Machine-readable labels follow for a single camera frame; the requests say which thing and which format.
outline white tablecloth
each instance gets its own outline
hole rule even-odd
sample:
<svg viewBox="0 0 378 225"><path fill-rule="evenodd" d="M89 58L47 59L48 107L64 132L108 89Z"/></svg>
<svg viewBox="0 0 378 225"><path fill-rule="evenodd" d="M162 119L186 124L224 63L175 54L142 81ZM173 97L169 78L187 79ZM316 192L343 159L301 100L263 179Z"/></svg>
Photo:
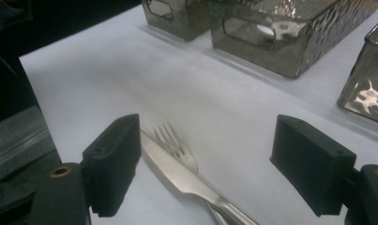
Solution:
<svg viewBox="0 0 378 225"><path fill-rule="evenodd" d="M209 31L184 42L150 27L141 7L21 60L64 162L80 162L114 119L138 113L146 131L173 124L201 177L261 224L343 224L344 208L316 217L269 157L282 113L355 152L357 169L378 164L378 124L336 103L377 23L378 12L297 80L213 49ZM93 224L216 224L149 165L142 157L118 214Z"/></svg>

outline fork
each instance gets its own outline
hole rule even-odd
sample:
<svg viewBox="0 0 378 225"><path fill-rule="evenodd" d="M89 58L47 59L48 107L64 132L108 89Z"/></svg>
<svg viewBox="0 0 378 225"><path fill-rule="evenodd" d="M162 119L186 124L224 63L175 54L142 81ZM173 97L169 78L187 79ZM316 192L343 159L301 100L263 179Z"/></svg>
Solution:
<svg viewBox="0 0 378 225"><path fill-rule="evenodd" d="M183 165L185 165L189 170L191 170L193 173L198 174L198 164L195 161L194 157L191 155L188 148L183 143L183 140L179 137L177 132L174 130L174 128L168 123L169 130L172 132L169 132L168 128L166 128L165 125L163 125L163 129L165 130L165 133L162 131L162 128L159 127L159 134L154 129L154 133L156 134L157 142L166 149L174 158L176 158L178 161L180 161ZM224 219L224 217L218 213L215 209L212 208L212 206L205 201L206 205L208 206L209 210L212 212L213 216L215 217L216 221L219 223L219 225L228 225L229 223Z"/></svg>

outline brass screw insert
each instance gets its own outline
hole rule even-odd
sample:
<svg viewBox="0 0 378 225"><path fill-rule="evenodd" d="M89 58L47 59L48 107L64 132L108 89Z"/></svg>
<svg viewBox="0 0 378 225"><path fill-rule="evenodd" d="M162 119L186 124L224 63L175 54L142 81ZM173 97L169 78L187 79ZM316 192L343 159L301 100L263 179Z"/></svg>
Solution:
<svg viewBox="0 0 378 225"><path fill-rule="evenodd" d="M61 166L59 168L54 169L51 172L51 177L56 178L56 177L61 177L69 174L72 171L70 167L67 166Z"/></svg>

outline metal container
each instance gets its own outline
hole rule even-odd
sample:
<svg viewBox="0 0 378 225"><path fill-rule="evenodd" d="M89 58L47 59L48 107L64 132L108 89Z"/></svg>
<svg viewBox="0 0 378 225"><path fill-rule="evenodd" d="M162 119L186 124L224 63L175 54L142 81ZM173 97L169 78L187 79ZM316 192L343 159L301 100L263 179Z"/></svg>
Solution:
<svg viewBox="0 0 378 225"><path fill-rule="evenodd" d="M210 27L206 0L142 0L148 24L192 40Z"/></svg>
<svg viewBox="0 0 378 225"><path fill-rule="evenodd" d="M378 0L210 0L212 42L297 78L367 19Z"/></svg>
<svg viewBox="0 0 378 225"><path fill-rule="evenodd" d="M365 36L365 44L338 103L378 122L378 24Z"/></svg>

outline knife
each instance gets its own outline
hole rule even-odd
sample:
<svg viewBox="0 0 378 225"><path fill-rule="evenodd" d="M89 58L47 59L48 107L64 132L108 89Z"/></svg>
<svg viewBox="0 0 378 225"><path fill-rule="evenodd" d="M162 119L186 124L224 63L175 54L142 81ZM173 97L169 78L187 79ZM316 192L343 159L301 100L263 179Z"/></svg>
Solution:
<svg viewBox="0 0 378 225"><path fill-rule="evenodd" d="M259 225L235 205L217 193L197 175L174 159L166 150L141 130L142 149L159 167L162 173L182 193L193 194L208 201L215 210L239 225Z"/></svg>

